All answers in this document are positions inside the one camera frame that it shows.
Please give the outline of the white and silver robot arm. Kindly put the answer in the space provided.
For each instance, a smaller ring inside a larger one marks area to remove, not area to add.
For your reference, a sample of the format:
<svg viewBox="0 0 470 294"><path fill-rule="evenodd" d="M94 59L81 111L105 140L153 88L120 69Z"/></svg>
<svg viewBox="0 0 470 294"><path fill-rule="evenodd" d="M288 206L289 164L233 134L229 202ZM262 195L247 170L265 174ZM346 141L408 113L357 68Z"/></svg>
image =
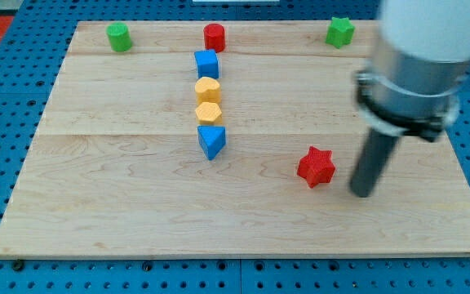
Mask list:
<svg viewBox="0 0 470 294"><path fill-rule="evenodd" d="M470 0L384 0L357 74L359 114L378 133L434 141L458 116L470 64Z"/></svg>

